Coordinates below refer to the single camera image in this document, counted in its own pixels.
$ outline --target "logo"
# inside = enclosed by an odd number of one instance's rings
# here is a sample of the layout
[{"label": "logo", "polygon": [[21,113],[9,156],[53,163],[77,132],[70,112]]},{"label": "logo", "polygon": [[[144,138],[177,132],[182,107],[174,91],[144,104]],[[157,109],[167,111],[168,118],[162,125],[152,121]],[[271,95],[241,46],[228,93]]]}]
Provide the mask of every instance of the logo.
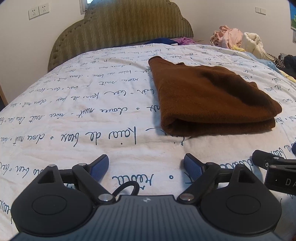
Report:
[{"label": "logo", "polygon": [[148,202],[150,202],[150,201],[151,201],[151,199],[148,198],[148,197],[146,197],[146,198],[143,199],[143,202],[145,202],[145,203],[148,203]]}]

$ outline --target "folded brown towel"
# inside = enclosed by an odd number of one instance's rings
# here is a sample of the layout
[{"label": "folded brown towel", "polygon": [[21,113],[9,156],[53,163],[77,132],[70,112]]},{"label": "folded brown towel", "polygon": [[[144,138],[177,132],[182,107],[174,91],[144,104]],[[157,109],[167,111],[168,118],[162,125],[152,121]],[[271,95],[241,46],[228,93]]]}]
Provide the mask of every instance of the folded brown towel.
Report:
[{"label": "folded brown towel", "polygon": [[271,130],[279,103],[220,66],[149,59],[158,91],[161,127],[172,135],[244,134]]}]

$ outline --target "white bedsheet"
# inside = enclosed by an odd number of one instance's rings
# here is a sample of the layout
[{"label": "white bedsheet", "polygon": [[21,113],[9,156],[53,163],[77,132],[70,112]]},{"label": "white bedsheet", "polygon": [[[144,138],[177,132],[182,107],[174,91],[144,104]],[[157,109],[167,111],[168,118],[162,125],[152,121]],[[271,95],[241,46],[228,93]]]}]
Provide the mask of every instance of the white bedsheet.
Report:
[{"label": "white bedsheet", "polygon": [[[255,81],[283,108],[276,127],[248,135],[166,135],[148,65],[155,55],[190,66],[220,65]],[[295,158],[295,101],[295,84],[237,51],[150,44],[81,54],[46,74],[0,113],[0,240],[17,233],[10,215],[14,199],[52,163],[68,169],[107,154],[110,165],[101,184],[113,192],[124,181],[137,180],[140,195],[178,195],[187,188],[191,179],[181,164],[186,153],[226,168],[243,161],[263,181],[266,171],[250,160],[254,150]],[[296,197],[272,193],[283,209],[276,232],[289,240],[296,233]]]}]

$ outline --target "pile of clothes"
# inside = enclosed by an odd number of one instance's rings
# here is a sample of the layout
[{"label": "pile of clothes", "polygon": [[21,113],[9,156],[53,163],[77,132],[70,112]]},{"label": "pile of clothes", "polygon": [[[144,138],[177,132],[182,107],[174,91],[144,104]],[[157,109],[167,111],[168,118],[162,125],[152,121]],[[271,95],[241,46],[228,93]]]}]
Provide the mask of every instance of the pile of clothes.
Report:
[{"label": "pile of clothes", "polygon": [[258,34],[242,33],[237,28],[221,26],[220,31],[215,31],[210,41],[212,46],[246,52],[258,62],[296,83],[296,56],[281,54],[277,58],[266,53]]},{"label": "pile of clothes", "polygon": [[157,38],[146,42],[145,44],[169,44],[169,45],[190,45],[190,44],[197,44],[193,39],[182,37],[182,38],[175,38],[175,39],[168,39],[168,38]]},{"label": "pile of clothes", "polygon": [[296,83],[296,56],[281,54],[276,66],[286,78]]}]

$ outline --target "bed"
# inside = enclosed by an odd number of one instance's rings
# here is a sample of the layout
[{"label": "bed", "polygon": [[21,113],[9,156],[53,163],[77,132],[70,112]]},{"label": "bed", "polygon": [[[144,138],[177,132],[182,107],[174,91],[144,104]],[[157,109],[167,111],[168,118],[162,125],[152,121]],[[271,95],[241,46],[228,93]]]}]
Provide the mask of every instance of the bed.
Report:
[{"label": "bed", "polygon": [[[107,154],[110,165],[101,184],[109,192],[135,180],[139,195],[176,196],[192,183],[182,166],[186,153],[222,168],[243,163],[262,181],[266,171],[253,164],[254,150],[295,158],[296,85],[277,72],[244,53],[209,45],[116,47],[182,36],[193,36],[191,26],[167,0],[94,0],[85,18],[59,36],[49,72],[0,112],[0,240],[17,233],[10,215],[14,199],[52,163],[68,169]],[[223,66],[255,81],[283,108],[276,127],[196,138],[165,133],[148,65],[156,55],[190,66]],[[275,232],[290,240],[296,232],[296,197],[272,193],[282,205]]]}]

